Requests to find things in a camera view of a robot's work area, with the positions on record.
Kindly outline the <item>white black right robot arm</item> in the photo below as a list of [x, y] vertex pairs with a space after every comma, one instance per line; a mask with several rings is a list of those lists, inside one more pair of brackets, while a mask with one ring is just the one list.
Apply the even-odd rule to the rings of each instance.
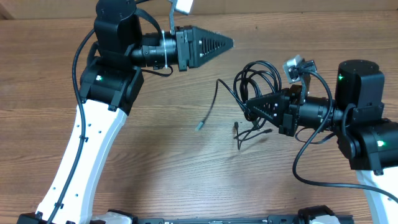
[[357, 184], [317, 182], [308, 185], [363, 189], [374, 223], [397, 223], [397, 123], [383, 118], [384, 74], [369, 60], [346, 60], [338, 66], [336, 90], [309, 95], [310, 80], [326, 81], [313, 60], [300, 57], [284, 64], [290, 88], [247, 100], [249, 119], [263, 118], [286, 136], [297, 128], [332, 132], [341, 153], [356, 171]]

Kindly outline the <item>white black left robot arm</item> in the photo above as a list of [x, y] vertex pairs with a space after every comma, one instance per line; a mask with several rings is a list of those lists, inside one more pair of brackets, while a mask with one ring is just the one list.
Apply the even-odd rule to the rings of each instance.
[[119, 210], [93, 214], [96, 187], [109, 150], [130, 114], [144, 73], [165, 75], [174, 65], [198, 68], [231, 49], [231, 38], [196, 26], [158, 22], [137, 1], [100, 0], [90, 31], [96, 36], [81, 75], [73, 74], [77, 100], [73, 131], [57, 174], [35, 212], [19, 223], [137, 223]]

